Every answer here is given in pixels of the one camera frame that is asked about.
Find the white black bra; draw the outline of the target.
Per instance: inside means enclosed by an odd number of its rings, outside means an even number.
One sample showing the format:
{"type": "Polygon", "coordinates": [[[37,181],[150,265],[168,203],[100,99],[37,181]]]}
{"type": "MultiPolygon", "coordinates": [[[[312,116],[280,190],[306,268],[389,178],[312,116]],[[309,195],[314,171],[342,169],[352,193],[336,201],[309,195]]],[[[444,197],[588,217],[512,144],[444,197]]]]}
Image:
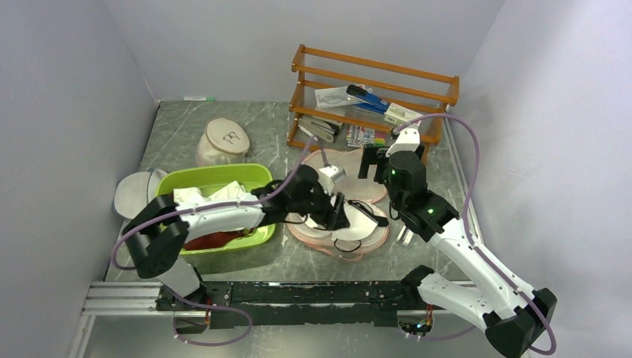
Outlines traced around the white black bra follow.
{"type": "Polygon", "coordinates": [[[307,219],[295,227],[294,235],[312,248],[339,257],[344,254],[362,256],[385,243],[389,221],[382,210],[363,201],[348,200],[344,212],[349,227],[324,230],[312,219],[307,219]]]}

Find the floral mesh laundry bag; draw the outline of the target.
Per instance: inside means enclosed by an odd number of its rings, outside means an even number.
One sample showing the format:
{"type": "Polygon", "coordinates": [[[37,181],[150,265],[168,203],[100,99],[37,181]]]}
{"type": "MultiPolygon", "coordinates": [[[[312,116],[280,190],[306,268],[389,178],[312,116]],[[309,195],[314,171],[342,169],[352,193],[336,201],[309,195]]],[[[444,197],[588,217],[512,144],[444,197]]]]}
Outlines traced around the floral mesh laundry bag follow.
{"type": "MultiPolygon", "coordinates": [[[[326,149],[324,153],[326,155],[328,163],[334,166],[340,166],[344,168],[346,172],[347,178],[344,181],[337,184],[335,187],[337,191],[341,192],[344,195],[346,200],[363,201],[368,204],[373,204],[377,207],[377,203],[385,198],[387,192],[386,192],[386,189],[382,185],[374,183],[368,179],[357,178],[361,155],[362,155],[361,149],[358,148],[353,151],[338,151],[334,149],[326,149]]],[[[295,239],[299,240],[294,235],[294,229],[297,225],[306,222],[306,219],[298,216],[297,214],[289,215],[288,219],[290,221],[290,223],[287,224],[287,228],[289,229],[289,232],[295,239]]],[[[316,248],[310,247],[304,242],[302,243],[313,250],[327,254],[326,252],[322,252],[316,248]]],[[[365,255],[359,256],[355,254],[344,254],[340,257],[331,256],[331,255],[329,256],[346,260],[349,262],[357,262],[361,260],[365,255]]]]}

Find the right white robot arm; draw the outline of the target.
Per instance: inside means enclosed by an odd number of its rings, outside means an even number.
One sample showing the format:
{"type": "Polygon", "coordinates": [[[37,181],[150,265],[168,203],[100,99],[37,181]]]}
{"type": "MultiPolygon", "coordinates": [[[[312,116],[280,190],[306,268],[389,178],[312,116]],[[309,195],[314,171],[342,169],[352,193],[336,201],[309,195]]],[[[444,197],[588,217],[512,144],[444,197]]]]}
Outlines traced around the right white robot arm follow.
{"type": "Polygon", "coordinates": [[[502,356],[521,357],[549,328],[556,295],[548,288],[535,289],[468,237],[463,216],[428,188],[417,151],[387,151],[366,145],[358,178],[367,178],[375,165],[373,179],[385,186],[394,218],[445,254],[477,287],[467,289],[419,266],[403,279],[404,303],[412,309],[431,304],[448,310],[483,331],[502,356]]]}

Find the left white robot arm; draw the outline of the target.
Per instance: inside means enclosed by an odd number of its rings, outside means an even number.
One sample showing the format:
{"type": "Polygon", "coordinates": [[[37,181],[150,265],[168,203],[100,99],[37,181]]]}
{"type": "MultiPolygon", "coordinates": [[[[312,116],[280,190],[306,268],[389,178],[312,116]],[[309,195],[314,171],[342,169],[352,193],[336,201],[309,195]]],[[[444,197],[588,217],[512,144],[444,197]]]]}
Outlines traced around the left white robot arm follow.
{"type": "Polygon", "coordinates": [[[205,303],[206,289],[193,266],[180,257],[186,243],[208,234],[282,223],[291,213],[327,230],[349,228],[344,195],[335,192],[345,176],[339,166],[301,164],[285,180],[209,204],[178,204],[170,195],[158,195],[124,228],[115,247],[127,248],[129,269],[138,277],[158,279],[186,309],[196,310],[205,303]]]}

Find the white staples box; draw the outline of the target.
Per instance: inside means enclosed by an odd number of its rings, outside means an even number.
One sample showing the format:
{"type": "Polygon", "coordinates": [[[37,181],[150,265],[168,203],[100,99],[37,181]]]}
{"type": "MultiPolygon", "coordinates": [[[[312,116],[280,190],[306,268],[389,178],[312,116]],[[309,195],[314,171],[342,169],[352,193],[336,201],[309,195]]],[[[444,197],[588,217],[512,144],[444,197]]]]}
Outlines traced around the white staples box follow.
{"type": "Polygon", "coordinates": [[[400,126],[421,116],[421,113],[410,110],[397,103],[391,103],[385,111],[384,121],[391,125],[400,126]]]}

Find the coloured marker pack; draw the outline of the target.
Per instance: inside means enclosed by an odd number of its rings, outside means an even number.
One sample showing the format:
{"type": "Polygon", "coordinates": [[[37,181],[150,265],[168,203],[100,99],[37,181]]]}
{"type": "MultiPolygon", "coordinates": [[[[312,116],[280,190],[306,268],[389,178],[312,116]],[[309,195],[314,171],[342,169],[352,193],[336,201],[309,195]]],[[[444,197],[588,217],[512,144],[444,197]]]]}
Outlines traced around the coloured marker pack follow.
{"type": "Polygon", "coordinates": [[[347,129],[345,143],[352,148],[360,148],[366,144],[386,145],[386,134],[372,128],[350,125],[347,129]]]}

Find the small white rectangular block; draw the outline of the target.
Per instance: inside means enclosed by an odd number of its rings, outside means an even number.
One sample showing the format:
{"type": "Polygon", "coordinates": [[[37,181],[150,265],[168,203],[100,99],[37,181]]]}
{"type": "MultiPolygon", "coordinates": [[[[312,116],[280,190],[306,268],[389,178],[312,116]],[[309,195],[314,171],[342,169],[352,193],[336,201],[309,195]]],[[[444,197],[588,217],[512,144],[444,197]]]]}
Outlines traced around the small white rectangular block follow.
{"type": "Polygon", "coordinates": [[[414,233],[405,225],[402,226],[397,235],[396,242],[402,246],[408,246],[414,237],[414,233]]]}

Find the grey black stapler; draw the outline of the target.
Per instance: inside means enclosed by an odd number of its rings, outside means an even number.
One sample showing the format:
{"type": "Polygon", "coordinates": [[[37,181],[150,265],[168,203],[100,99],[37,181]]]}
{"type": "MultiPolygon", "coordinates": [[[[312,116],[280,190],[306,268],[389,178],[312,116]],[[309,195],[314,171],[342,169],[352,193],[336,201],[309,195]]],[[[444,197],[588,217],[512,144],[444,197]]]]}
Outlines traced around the grey black stapler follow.
{"type": "Polygon", "coordinates": [[[343,124],[331,119],[303,116],[298,119],[298,126],[309,136],[318,136],[325,142],[334,142],[341,132],[343,124]]]}

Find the white garment in basin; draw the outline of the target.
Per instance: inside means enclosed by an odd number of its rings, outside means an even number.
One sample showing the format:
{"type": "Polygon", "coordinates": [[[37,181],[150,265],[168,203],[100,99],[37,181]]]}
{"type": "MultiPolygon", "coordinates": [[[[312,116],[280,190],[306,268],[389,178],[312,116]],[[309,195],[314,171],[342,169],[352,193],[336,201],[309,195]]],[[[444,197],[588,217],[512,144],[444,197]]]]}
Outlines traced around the white garment in basin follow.
{"type": "Polygon", "coordinates": [[[226,185],[220,186],[218,189],[212,189],[207,194],[204,194],[200,188],[189,187],[175,189],[173,196],[174,201],[178,204],[205,205],[211,201],[238,198],[246,193],[247,190],[244,185],[234,180],[226,185]]]}

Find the blue stapler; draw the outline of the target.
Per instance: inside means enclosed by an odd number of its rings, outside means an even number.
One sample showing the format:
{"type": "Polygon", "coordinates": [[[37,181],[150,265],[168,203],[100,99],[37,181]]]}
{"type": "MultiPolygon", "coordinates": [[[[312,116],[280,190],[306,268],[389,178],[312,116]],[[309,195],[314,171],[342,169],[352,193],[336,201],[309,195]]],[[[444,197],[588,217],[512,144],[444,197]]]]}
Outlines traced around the blue stapler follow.
{"type": "Polygon", "coordinates": [[[353,84],[347,86],[346,93],[361,102],[358,104],[359,107],[374,113],[384,114],[388,106],[391,104],[377,95],[372,94],[368,90],[353,84]]]}

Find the dark red garment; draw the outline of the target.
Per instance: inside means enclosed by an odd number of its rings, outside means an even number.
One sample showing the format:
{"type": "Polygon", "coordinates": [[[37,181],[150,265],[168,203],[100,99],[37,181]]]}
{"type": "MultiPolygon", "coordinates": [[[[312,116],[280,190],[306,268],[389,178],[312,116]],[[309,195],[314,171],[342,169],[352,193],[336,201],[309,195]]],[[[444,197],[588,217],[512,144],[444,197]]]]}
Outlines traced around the dark red garment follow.
{"type": "Polygon", "coordinates": [[[183,246],[183,249],[187,251],[197,251],[222,248],[233,240],[242,238],[246,234],[247,233],[243,230],[210,233],[207,235],[199,236],[198,238],[187,242],[183,246]]]}

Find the orange wooden shelf rack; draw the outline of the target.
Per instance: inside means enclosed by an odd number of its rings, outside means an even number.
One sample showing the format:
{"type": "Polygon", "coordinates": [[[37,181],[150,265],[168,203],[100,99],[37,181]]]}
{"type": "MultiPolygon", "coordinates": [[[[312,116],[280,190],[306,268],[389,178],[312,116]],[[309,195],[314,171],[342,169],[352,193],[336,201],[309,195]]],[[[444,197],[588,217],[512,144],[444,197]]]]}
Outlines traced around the orange wooden shelf rack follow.
{"type": "Polygon", "coordinates": [[[387,134],[397,125],[386,119],[388,107],[409,113],[441,114],[457,104],[458,76],[369,60],[299,45],[291,61],[297,84],[289,101],[292,115],[287,144],[302,148],[296,140],[307,117],[370,128],[387,134]]]}

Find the white plastic packet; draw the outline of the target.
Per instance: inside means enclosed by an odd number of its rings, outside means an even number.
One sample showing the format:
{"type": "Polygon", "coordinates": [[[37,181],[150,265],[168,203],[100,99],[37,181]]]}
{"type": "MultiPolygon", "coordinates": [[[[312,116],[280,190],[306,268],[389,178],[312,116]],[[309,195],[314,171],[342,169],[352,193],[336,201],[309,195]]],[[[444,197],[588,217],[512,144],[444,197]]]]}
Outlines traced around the white plastic packet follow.
{"type": "Polygon", "coordinates": [[[347,87],[348,86],[316,89],[316,107],[333,108],[362,103],[362,100],[347,93],[347,87]]]}

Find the white green marker pen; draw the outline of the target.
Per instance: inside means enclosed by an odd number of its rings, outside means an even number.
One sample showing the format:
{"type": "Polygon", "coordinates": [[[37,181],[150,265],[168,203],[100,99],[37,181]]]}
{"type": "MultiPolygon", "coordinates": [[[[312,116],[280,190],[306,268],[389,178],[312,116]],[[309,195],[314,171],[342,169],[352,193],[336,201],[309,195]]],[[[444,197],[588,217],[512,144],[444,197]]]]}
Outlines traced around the white green marker pen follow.
{"type": "Polygon", "coordinates": [[[185,96],[183,97],[184,101],[215,101],[214,97],[207,96],[185,96]]]}

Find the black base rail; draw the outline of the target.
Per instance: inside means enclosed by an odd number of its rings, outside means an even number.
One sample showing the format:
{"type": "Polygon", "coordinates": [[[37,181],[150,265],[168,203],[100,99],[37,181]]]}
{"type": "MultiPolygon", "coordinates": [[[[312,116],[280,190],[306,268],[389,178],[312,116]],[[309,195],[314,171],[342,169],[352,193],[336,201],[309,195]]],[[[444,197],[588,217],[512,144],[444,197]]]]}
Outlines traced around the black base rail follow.
{"type": "Polygon", "coordinates": [[[424,316],[427,304],[399,280],[265,282],[206,281],[177,299],[165,286],[155,309],[178,318],[209,320],[211,329],[304,324],[398,327],[405,315],[424,316]]]}

